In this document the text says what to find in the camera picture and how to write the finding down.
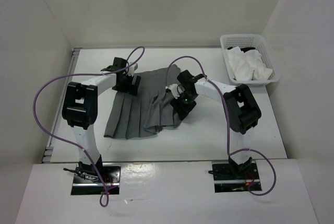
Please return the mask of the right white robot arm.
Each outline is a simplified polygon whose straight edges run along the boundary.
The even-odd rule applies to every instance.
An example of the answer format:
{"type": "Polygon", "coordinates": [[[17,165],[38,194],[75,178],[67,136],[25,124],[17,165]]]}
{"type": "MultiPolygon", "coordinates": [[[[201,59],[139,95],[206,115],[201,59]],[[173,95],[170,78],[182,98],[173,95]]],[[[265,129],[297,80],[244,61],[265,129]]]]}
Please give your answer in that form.
{"type": "Polygon", "coordinates": [[[227,116],[229,174],[235,179],[241,178],[250,167],[250,142],[254,128],[261,118],[261,110],[250,90],[241,84],[227,85],[208,79],[204,74],[192,75],[188,70],[177,76],[179,84],[166,86],[166,92],[173,96],[170,105],[183,120],[194,109],[196,98],[201,95],[223,105],[227,116]]]}

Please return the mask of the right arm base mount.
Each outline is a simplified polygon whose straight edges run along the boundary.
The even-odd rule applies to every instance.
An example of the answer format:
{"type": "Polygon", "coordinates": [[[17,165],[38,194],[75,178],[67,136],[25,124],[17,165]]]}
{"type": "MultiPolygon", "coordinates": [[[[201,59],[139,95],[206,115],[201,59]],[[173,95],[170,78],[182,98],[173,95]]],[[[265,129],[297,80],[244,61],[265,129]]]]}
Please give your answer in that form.
{"type": "Polygon", "coordinates": [[[227,161],[212,163],[208,171],[213,176],[214,191],[216,193],[245,192],[248,187],[252,191],[261,191],[261,182],[257,164],[252,162],[250,167],[239,174],[234,174],[227,161]]]}

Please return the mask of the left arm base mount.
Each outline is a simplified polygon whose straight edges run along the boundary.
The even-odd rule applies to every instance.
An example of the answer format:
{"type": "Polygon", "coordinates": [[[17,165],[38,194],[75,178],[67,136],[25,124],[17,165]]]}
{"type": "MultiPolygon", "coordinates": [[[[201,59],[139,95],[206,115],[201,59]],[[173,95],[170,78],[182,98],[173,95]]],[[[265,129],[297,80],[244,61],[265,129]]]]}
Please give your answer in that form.
{"type": "Polygon", "coordinates": [[[120,166],[109,165],[102,167],[102,180],[97,175],[80,172],[79,166],[76,166],[75,169],[64,168],[63,170],[74,175],[71,195],[100,195],[104,192],[102,182],[106,184],[109,195],[118,195],[120,193],[120,166]]]}

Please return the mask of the grey pleated skirt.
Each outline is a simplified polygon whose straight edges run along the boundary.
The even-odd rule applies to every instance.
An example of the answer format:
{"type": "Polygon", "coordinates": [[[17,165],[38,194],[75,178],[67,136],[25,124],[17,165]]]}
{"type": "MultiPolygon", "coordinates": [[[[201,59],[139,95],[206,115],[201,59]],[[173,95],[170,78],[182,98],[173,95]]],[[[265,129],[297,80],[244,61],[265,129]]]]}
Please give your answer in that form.
{"type": "Polygon", "coordinates": [[[165,127],[177,128],[181,120],[170,105],[174,98],[165,91],[165,82],[179,84],[177,65],[138,73],[138,95],[117,92],[107,121],[104,137],[115,139],[148,138],[165,127]]]}

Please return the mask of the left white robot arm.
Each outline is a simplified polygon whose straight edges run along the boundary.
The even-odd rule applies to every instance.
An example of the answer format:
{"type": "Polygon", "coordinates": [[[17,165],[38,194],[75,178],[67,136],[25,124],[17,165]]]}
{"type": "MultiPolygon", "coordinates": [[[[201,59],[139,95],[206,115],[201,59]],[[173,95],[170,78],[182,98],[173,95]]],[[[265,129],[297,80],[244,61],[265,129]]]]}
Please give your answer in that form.
{"type": "Polygon", "coordinates": [[[116,57],[100,75],[83,82],[71,81],[67,85],[62,117],[80,146],[77,173],[85,174],[92,182],[100,181],[104,175],[93,126],[98,116],[98,96],[108,89],[136,96],[141,80],[135,76],[137,68],[137,63],[116,57]]]}

